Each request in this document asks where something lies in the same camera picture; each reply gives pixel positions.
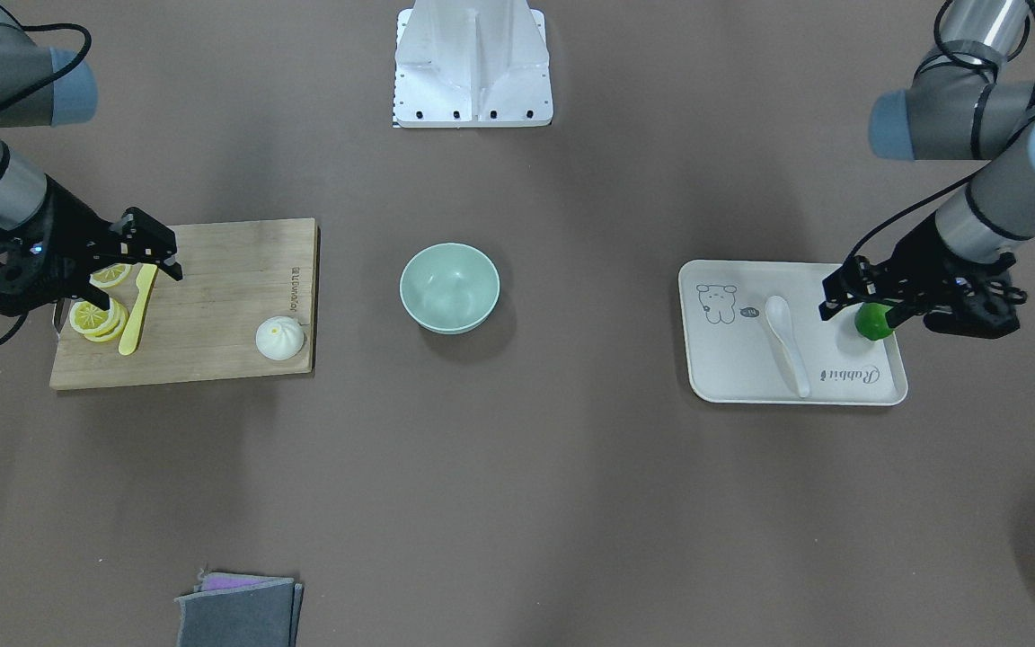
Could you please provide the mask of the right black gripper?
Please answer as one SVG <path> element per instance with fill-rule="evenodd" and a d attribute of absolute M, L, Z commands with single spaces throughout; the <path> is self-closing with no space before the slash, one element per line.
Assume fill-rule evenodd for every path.
<path fill-rule="evenodd" d="M 97 270 L 121 261 L 152 263 L 173 281 L 183 280 L 176 233 L 143 209 L 127 208 L 118 222 L 103 220 L 53 179 L 40 209 L 13 228 L 0 226 L 0 315 L 24 315 L 60 298 L 111 310 L 111 296 L 90 282 Z"/>

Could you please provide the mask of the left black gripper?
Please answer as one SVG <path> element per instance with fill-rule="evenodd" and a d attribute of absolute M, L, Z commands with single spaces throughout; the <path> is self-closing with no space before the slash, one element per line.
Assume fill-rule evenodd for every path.
<path fill-rule="evenodd" d="M 818 315 L 830 321 L 849 306 L 886 303 L 886 325 L 892 331 L 921 318 L 938 334 L 1003 337 L 1019 331 L 1017 307 L 1027 302 L 1026 292 L 1012 283 L 1010 269 L 1016 262 L 1010 251 L 990 263 L 967 261 L 943 241 L 935 217 L 928 216 L 880 266 L 863 255 L 846 257 L 822 280 Z"/>

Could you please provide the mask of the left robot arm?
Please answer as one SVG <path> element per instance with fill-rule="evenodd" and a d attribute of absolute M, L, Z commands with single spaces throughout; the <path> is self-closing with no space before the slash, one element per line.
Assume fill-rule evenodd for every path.
<path fill-rule="evenodd" d="M 883 335 L 911 318 L 938 334 L 998 339 L 1021 327 L 1014 251 L 1035 237 L 1035 3 L 948 1 L 907 89 L 873 106 L 879 158 L 977 160 L 937 209 L 874 263 L 851 249 L 822 283 L 822 320 L 873 310 Z"/>

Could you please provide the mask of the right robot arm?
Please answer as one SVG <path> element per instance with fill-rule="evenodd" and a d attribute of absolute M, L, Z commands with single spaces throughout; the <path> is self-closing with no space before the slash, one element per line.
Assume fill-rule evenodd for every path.
<path fill-rule="evenodd" d="M 32 39 L 37 31 L 0 3 L 0 129 L 84 123 L 97 111 L 89 46 L 45 48 Z M 144 210 L 103 220 L 0 138 L 0 315 L 60 298 L 106 306 L 91 277 L 114 263 L 152 263 L 181 281 L 177 251 L 172 229 Z"/>

